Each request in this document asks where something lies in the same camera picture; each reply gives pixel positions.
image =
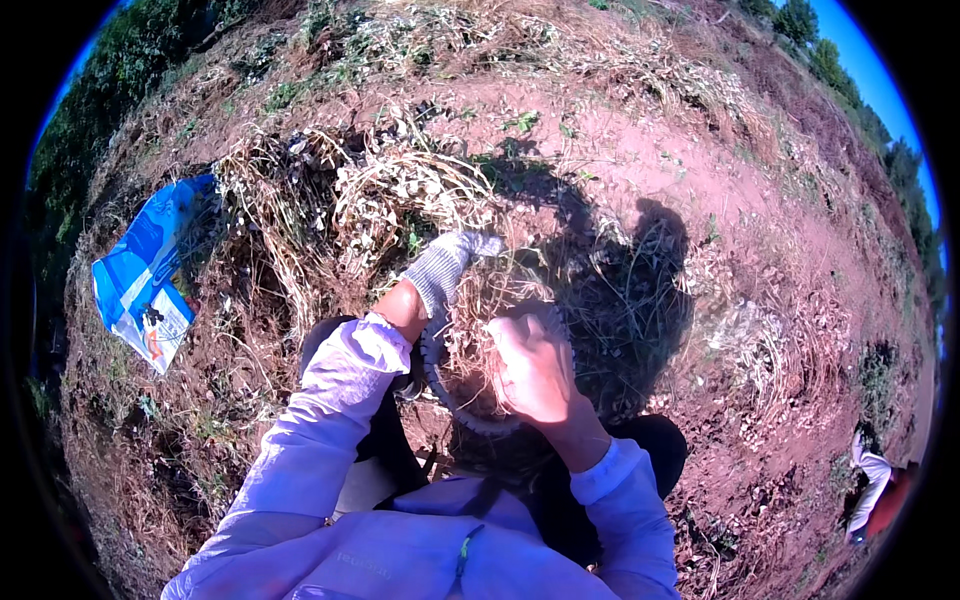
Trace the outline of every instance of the right hand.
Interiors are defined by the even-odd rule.
[[[549,425],[567,421],[571,403],[588,403],[574,385],[570,344],[546,331],[535,315],[498,317],[487,330],[503,361],[493,388],[510,411]]]

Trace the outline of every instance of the field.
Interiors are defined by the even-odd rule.
[[[933,398],[903,211],[843,112],[748,23],[611,4],[264,9],[126,118],[67,278],[54,423],[118,596],[157,597],[213,532],[309,327],[362,313],[461,227],[533,261],[602,419],[684,432],[666,500],[684,598],[849,589],[876,547],[843,544],[853,430],[919,458]],[[90,264],[151,193],[211,169],[222,203],[185,251],[200,310],[159,376],[104,329]],[[400,410],[419,456],[440,451],[435,478],[547,451],[471,434],[426,390]]]

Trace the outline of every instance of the plastic sack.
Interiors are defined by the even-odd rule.
[[[194,311],[174,285],[178,241],[214,195],[212,175],[179,180],[144,204],[116,246],[92,265],[93,298],[107,329],[164,374]]]

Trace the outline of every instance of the white pants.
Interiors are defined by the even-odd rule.
[[[860,457],[860,468],[867,473],[870,479],[870,485],[863,491],[860,500],[853,508],[853,514],[850,517],[850,523],[847,525],[847,533],[852,533],[867,524],[870,519],[870,512],[876,506],[880,499],[887,482],[890,481],[890,463],[882,456],[877,456],[871,452],[864,452]]]

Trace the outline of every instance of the hand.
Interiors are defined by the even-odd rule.
[[[503,362],[493,388],[506,408],[537,427],[570,472],[583,472],[610,448],[589,399],[577,391],[570,344],[531,314],[487,325]]]
[[[475,255],[496,256],[503,240],[476,231],[451,231],[430,242],[426,250],[400,275],[420,293],[427,317],[433,319],[456,299],[457,283]]]

